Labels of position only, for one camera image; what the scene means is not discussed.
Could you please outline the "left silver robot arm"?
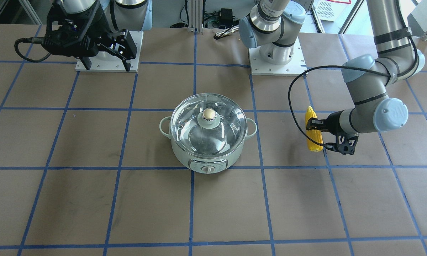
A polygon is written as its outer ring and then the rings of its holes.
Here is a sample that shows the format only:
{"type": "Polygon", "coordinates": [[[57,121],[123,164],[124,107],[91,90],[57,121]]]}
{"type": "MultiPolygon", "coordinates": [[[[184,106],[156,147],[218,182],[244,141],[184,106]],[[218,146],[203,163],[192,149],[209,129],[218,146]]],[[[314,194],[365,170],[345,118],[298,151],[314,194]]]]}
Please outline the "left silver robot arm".
{"type": "MultiPolygon", "coordinates": [[[[390,98],[386,87],[418,73],[425,65],[412,31],[402,16],[399,0],[368,0],[378,58],[365,54],[341,69],[354,107],[318,119],[311,107],[306,111],[306,128],[298,129],[311,151],[326,149],[352,155],[361,133],[386,132],[404,126],[406,105],[390,98]]],[[[261,0],[238,23],[243,44],[259,49],[260,59],[272,68],[292,61],[292,52],[306,12],[289,0],[261,0]]]]}

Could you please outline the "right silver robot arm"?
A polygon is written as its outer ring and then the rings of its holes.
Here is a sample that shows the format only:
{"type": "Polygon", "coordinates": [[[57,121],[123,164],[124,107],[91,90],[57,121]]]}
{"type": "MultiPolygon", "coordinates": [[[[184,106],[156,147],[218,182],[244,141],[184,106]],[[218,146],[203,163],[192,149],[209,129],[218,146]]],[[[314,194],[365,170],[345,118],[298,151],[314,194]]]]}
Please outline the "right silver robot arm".
{"type": "Polygon", "coordinates": [[[41,45],[76,58],[77,71],[135,73],[151,28],[150,0],[55,0],[41,45]]]}

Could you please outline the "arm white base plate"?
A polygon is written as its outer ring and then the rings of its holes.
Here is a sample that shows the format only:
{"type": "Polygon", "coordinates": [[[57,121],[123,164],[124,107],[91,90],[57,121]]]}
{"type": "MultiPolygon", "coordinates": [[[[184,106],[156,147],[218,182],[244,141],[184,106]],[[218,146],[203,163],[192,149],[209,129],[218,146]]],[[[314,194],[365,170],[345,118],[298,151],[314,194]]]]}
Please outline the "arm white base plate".
{"type": "Polygon", "coordinates": [[[290,47],[272,43],[249,49],[252,75],[297,76],[306,71],[306,62],[299,38],[290,47]]]}
{"type": "MultiPolygon", "coordinates": [[[[130,63],[129,73],[138,73],[139,58],[141,53],[142,40],[144,36],[143,31],[131,31],[131,36],[135,45],[137,46],[136,58],[128,60],[130,63]]],[[[87,70],[82,62],[79,60],[76,64],[75,70],[79,72],[119,72],[126,73],[122,60],[116,56],[112,56],[105,51],[100,51],[97,56],[90,57],[91,61],[90,70],[87,70]]]]}

